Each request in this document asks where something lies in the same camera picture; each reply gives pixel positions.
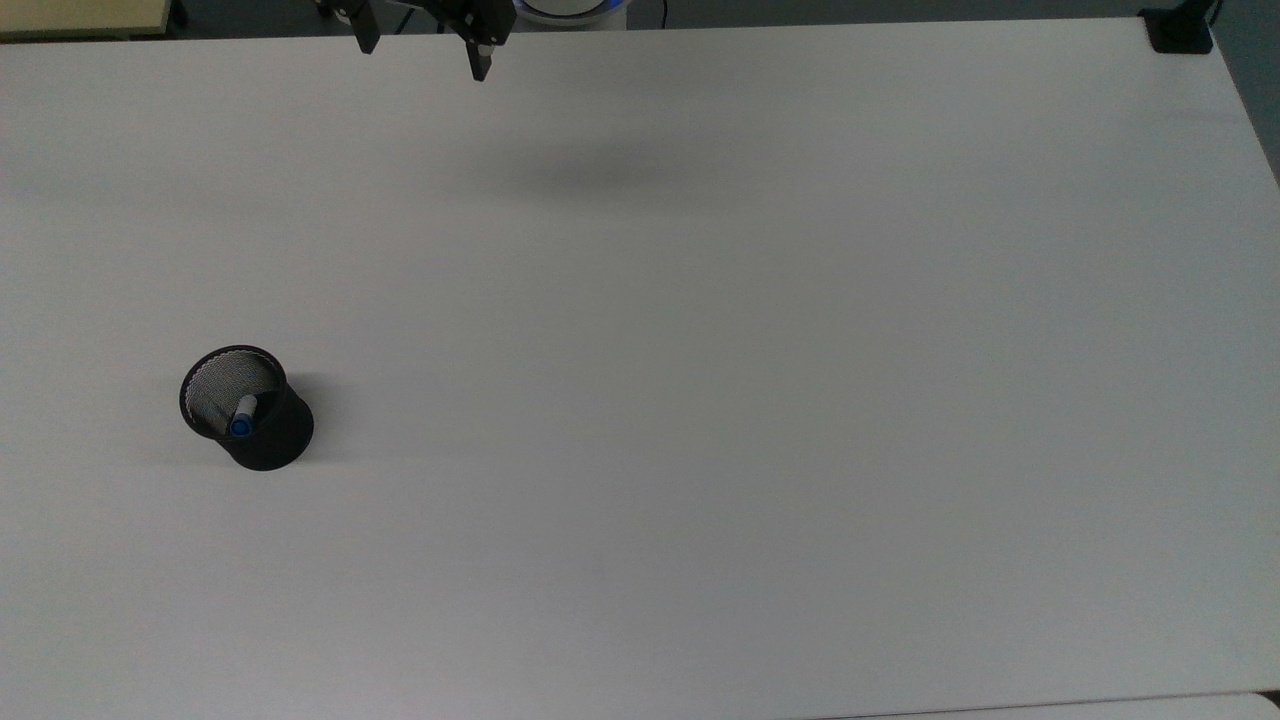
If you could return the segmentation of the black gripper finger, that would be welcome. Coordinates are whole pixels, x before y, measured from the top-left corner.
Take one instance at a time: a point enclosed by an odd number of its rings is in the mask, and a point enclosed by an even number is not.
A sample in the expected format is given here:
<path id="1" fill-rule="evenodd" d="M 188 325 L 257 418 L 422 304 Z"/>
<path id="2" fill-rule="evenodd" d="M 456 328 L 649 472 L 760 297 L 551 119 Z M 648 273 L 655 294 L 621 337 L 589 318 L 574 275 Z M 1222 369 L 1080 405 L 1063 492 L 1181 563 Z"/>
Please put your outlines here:
<path id="1" fill-rule="evenodd" d="M 340 18 L 352 28 L 360 51 L 371 55 L 378 46 L 381 32 L 372 9 L 365 0 L 320 1 L 323 14 Z"/>
<path id="2" fill-rule="evenodd" d="M 484 82 L 495 50 L 506 45 L 515 27 L 515 3 L 430 1 L 430 14 L 463 40 L 471 76 Z"/>

